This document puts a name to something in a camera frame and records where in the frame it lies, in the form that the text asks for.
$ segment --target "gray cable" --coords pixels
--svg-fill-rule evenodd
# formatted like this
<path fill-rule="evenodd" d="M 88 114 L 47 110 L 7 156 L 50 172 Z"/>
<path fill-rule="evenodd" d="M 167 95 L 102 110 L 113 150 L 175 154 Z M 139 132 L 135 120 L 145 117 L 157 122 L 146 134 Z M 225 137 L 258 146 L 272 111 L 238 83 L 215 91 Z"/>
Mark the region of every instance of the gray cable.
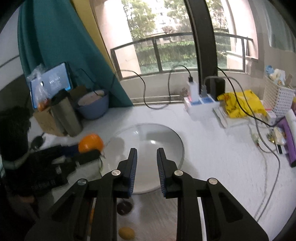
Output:
<path fill-rule="evenodd" d="M 254 111 L 252 110 L 252 108 L 250 107 L 250 104 L 248 103 L 248 100 L 247 100 L 247 98 L 246 98 L 246 95 L 245 95 L 245 93 L 244 93 L 244 90 L 243 90 L 241 84 L 240 84 L 235 78 L 233 78 L 233 77 L 209 76 L 209 77 L 206 77 L 206 78 L 204 79 L 204 82 L 203 82 L 203 83 L 205 84 L 206 80 L 207 80 L 207 79 L 211 79 L 211 78 L 213 78 L 213 79 L 220 79 L 220 78 L 223 78 L 223 79 L 229 79 L 229 78 L 230 78 L 230 79 L 234 80 L 234 81 L 239 85 L 239 87 L 241 88 L 242 93 L 243 93 L 243 95 L 244 95 L 244 98 L 245 98 L 245 100 L 246 100 L 246 103 L 247 103 L 247 105 L 248 105 L 250 111 L 252 112 L 253 117 L 255 117 L 255 113 L 254 113 Z M 274 150 L 272 150 L 272 149 L 266 144 L 266 142 L 264 141 L 263 137 L 261 136 L 261 133 L 260 133 L 260 131 L 259 131 L 259 126 L 258 126 L 257 119 L 255 119 L 255 124 L 256 124 L 256 129 L 257 129 L 258 135 L 259 135 L 259 137 L 260 137 L 262 143 L 267 147 L 268 150 L 270 150 L 270 152 L 271 152 L 272 154 L 275 155 L 275 157 L 277 158 L 277 161 L 278 161 L 278 163 L 279 163 L 279 168 L 278 168 L 278 171 L 277 171 L 277 174 L 276 174 L 276 180 L 275 180 L 274 185 L 273 185 L 273 187 L 272 187 L 272 189 L 271 189 L 271 192 L 270 192 L 270 195 L 269 195 L 269 197 L 268 197 L 268 199 L 267 199 L 267 202 L 266 202 L 266 204 L 265 204 L 265 206 L 264 206 L 264 208 L 263 208 L 261 214 L 259 215 L 259 217 L 258 217 L 257 220 L 256 220 L 256 221 L 258 222 L 258 221 L 260 220 L 260 218 L 262 217 L 263 213 L 265 212 L 265 210 L 266 210 L 266 208 L 267 208 L 267 205 L 268 205 L 268 203 L 269 203 L 269 201 L 270 201 L 270 199 L 271 199 L 271 196 L 272 196 L 272 194 L 273 194 L 273 192 L 274 192 L 274 188 L 275 188 L 275 186 L 276 186 L 276 183 L 277 183 L 277 180 L 278 180 L 278 177 L 279 177 L 279 171 L 280 171 L 280 168 L 281 168 L 281 162 L 280 162 L 279 157 L 278 157 L 278 156 L 276 155 L 276 153 L 274 152 Z M 264 199 L 262 200 L 262 202 L 261 202 L 261 204 L 260 204 L 259 207 L 261 207 L 261 206 L 263 205 L 263 203 L 264 203 Z"/>

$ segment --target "cardboard box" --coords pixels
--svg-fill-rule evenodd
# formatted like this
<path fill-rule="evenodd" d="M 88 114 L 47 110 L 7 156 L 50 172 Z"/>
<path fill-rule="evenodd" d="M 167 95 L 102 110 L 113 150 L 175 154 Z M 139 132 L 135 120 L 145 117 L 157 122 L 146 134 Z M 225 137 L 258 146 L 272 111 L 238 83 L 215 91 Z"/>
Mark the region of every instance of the cardboard box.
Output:
<path fill-rule="evenodd" d="M 43 132 L 59 137 L 67 135 L 67 132 L 59 120 L 54 118 L 50 107 L 46 108 L 44 111 L 37 111 L 33 113 L 33 116 L 37 120 Z"/>
<path fill-rule="evenodd" d="M 87 94 L 87 90 L 85 86 L 78 86 L 73 90 L 69 91 L 74 102 L 76 102 L 79 98 Z M 39 126 L 42 131 L 48 134 L 56 135 L 59 137 L 63 137 L 67 135 L 66 130 L 59 122 L 57 118 L 53 116 L 51 108 L 48 107 L 44 111 L 36 111 L 33 113 L 33 116 L 37 120 Z"/>

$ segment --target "white basket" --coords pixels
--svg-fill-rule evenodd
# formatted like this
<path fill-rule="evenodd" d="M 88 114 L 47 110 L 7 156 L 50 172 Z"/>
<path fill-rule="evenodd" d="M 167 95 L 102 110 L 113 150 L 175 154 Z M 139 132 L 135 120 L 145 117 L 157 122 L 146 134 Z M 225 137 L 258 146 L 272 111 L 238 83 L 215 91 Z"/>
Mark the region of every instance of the white basket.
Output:
<path fill-rule="evenodd" d="M 288 88 L 279 86 L 266 76 L 264 79 L 265 90 L 263 103 L 265 109 L 271 109 L 276 114 L 277 118 L 284 117 L 289 109 L 291 109 L 294 98 L 294 88 L 291 86 Z"/>

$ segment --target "blue bowl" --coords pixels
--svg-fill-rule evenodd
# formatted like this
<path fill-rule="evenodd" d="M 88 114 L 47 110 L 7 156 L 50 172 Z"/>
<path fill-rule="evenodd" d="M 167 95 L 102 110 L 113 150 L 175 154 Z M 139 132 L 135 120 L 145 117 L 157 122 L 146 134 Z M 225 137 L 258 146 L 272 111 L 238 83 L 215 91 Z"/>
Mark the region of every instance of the blue bowl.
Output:
<path fill-rule="evenodd" d="M 100 117 L 102 117 L 109 108 L 109 94 L 107 91 L 103 90 L 105 92 L 105 95 L 90 104 L 87 105 L 79 105 L 79 101 L 81 101 L 82 98 L 87 99 L 87 97 L 91 98 L 94 95 L 96 95 L 94 92 L 87 93 L 83 97 L 81 97 L 77 101 L 76 110 L 87 120 L 95 120 Z"/>

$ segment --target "white pillar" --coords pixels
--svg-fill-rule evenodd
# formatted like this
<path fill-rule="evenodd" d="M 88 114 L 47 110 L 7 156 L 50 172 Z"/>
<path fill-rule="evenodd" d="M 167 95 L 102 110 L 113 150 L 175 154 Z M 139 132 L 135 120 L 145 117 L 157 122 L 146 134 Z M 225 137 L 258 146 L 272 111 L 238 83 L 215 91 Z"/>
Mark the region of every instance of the white pillar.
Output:
<path fill-rule="evenodd" d="M 232 11 L 236 34 L 253 39 L 254 43 L 249 41 L 250 55 L 252 58 L 258 59 L 257 31 L 248 0 L 228 0 L 228 3 Z M 238 48 L 241 52 L 241 47 L 242 44 L 237 44 L 237 52 Z"/>
<path fill-rule="evenodd" d="M 109 54 L 110 49 L 133 41 L 121 0 L 96 1 L 94 8 L 100 32 Z M 120 69 L 141 73 L 134 45 L 118 49 L 115 53 Z M 134 73 L 122 72 L 123 77 L 131 75 Z"/>

